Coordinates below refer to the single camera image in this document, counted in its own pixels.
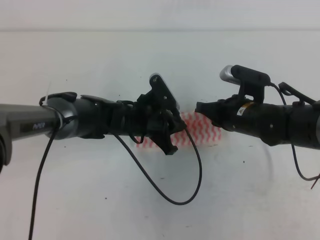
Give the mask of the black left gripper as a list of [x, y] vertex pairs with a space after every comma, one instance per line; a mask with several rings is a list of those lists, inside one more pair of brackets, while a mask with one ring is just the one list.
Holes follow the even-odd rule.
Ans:
[[173, 155], [178, 147], [173, 145], [171, 135], [183, 131], [185, 122], [180, 117], [176, 99], [146, 93], [139, 96], [134, 107], [141, 112], [145, 136], [150, 138], [165, 155]]

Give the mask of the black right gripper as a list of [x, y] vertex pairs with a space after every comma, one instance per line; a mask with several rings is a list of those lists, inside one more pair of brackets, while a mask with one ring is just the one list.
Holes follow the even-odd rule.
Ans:
[[256, 117], [252, 113], [252, 109], [257, 106], [253, 100], [234, 94], [216, 102], [198, 101], [194, 111], [209, 118], [215, 127], [257, 137]]

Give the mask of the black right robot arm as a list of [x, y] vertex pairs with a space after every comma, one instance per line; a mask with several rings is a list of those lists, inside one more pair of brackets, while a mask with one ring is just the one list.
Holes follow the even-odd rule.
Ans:
[[271, 147], [320, 147], [320, 112], [311, 105], [258, 103], [233, 95], [216, 102], [197, 102], [195, 112], [216, 127], [259, 138]]

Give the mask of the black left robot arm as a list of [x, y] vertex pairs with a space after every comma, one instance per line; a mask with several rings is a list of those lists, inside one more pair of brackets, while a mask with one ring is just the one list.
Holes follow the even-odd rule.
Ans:
[[129, 136], [137, 144], [143, 142], [138, 137], [147, 137], [166, 155], [173, 155], [178, 148], [171, 135], [185, 128], [176, 102], [163, 103], [151, 93], [142, 94], [137, 101], [55, 93], [42, 97], [38, 106], [1, 104], [0, 165], [11, 162], [13, 141], [38, 135], [63, 140], [117, 134]]

